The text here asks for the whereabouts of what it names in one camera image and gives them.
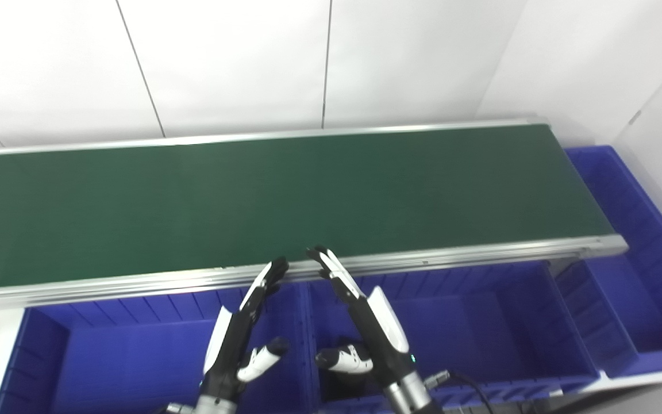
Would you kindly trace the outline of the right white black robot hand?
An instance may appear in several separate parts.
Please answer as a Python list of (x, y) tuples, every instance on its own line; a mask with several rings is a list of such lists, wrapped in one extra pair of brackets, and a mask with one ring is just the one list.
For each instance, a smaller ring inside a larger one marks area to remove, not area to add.
[(306, 251), (320, 266), (320, 275), (331, 283), (347, 307), (360, 343), (320, 350), (318, 367), (343, 374), (371, 374), (383, 389), (425, 389), (416, 370), (402, 326), (379, 286), (363, 293), (350, 272), (331, 249), (316, 246)]

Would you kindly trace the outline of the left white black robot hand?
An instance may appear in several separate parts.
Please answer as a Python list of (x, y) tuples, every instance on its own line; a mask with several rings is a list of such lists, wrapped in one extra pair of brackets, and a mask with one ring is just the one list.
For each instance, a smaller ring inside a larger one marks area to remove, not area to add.
[(288, 268), (286, 258), (274, 259), (260, 271), (235, 312), (221, 307), (207, 348), (200, 397), (236, 403), (247, 383), (286, 354), (290, 342), (281, 336), (252, 350), (248, 345), (265, 299), (278, 291)]

